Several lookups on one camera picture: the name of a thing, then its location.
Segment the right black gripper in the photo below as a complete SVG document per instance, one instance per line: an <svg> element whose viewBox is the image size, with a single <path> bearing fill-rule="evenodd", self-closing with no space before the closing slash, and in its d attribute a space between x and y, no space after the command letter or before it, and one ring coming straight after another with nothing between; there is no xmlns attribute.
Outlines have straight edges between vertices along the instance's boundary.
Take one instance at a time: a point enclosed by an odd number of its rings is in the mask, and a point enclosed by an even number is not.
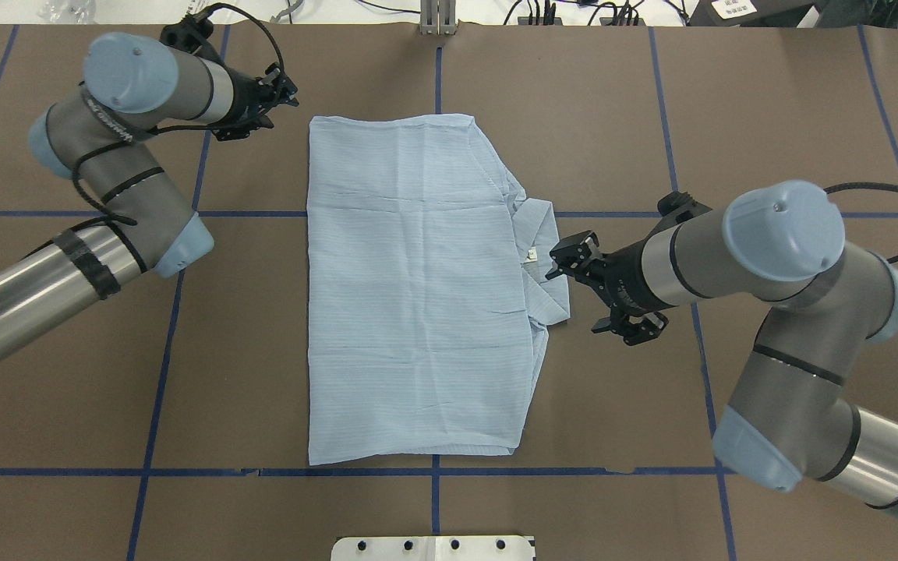
<svg viewBox="0 0 898 561"><path fill-rule="evenodd" d="M592 333L616 334L628 347L656 340L669 319L661 312L652 312L652 292L642 273L645 243L600 252L598 241L594 231L559 239L549 251L553 266L546 280L568 276L594 283L599 298L612 309L594 324Z"/></svg>

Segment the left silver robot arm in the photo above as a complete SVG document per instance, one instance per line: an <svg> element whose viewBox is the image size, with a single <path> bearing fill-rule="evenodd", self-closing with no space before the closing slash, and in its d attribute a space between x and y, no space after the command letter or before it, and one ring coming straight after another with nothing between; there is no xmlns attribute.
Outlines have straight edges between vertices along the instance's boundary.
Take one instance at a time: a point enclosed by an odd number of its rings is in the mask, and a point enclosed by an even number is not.
<svg viewBox="0 0 898 561"><path fill-rule="evenodd" d="M297 106L297 89L274 36L260 76L225 64L209 36L186 23L157 39L103 34L77 89L32 124L32 155L96 214L0 271L0 362L136 278L175 276L214 248L147 142L172 132L245 139L272 128L275 107Z"/></svg>

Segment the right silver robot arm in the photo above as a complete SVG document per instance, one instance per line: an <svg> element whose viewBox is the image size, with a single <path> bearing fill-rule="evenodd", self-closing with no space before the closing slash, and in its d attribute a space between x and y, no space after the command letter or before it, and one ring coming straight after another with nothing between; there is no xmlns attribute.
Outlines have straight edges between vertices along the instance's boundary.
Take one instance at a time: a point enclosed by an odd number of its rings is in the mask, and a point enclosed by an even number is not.
<svg viewBox="0 0 898 561"><path fill-rule="evenodd" d="M663 332L667 309L736 294L766 303L714 457L774 491L811 479L898 519L898 422L842 397L862 349L898 334L898 269L846 238L830 195L848 189L898 185L790 180L719 209L673 192L619 251L603 252L594 231L560 239L546 277L591 288L609 310L592 330L630 347Z"/></svg>

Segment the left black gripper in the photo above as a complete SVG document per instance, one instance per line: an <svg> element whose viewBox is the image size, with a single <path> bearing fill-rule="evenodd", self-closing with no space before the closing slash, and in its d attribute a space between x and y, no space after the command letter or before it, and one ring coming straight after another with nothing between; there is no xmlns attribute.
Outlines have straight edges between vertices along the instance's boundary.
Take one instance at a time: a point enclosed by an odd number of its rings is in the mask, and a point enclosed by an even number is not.
<svg viewBox="0 0 898 561"><path fill-rule="evenodd" d="M234 98L224 125L211 130L218 142L247 139L254 131L271 130L274 122L267 116L278 105L298 107L297 86L280 66L265 69L265 75L253 77L227 68Z"/></svg>

